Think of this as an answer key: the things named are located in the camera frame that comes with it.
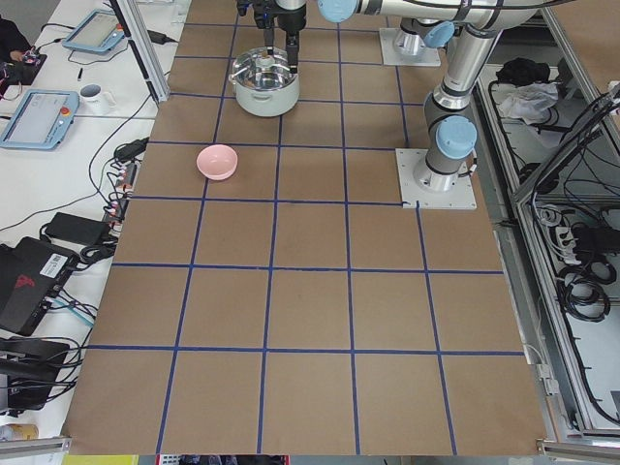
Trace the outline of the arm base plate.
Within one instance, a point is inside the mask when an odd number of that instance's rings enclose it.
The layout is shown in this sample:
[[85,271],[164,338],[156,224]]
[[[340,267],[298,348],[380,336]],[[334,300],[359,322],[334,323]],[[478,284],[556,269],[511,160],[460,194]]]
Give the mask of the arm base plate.
[[395,150],[401,203],[404,208],[475,210],[477,202],[462,161],[453,174],[438,174],[426,165],[426,149]]
[[397,28],[379,31],[383,64],[387,66],[440,67],[437,48],[427,47],[422,38]]

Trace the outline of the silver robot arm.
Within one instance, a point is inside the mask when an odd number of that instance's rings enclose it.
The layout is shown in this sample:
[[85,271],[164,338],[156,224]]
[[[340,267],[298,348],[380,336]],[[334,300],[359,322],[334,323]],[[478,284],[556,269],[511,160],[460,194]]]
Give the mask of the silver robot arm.
[[[341,23],[353,14],[378,16],[384,1],[318,1],[321,15],[330,22]],[[236,1],[240,16],[245,16],[248,9],[253,10],[256,26],[263,30],[264,44],[267,52],[275,50],[275,26],[285,32],[286,52],[290,61],[299,52],[299,33],[306,26],[306,1]],[[452,21],[439,21],[429,17],[415,18],[413,15],[399,14],[400,29],[405,41],[419,37],[426,47],[442,47],[454,33]]]
[[399,16],[402,27],[432,48],[448,42],[456,25],[463,27],[443,80],[424,104],[431,146],[413,171],[420,188],[451,190],[478,137],[464,115],[474,84],[501,33],[522,24],[541,5],[536,1],[319,1],[317,5],[332,23],[354,15]]

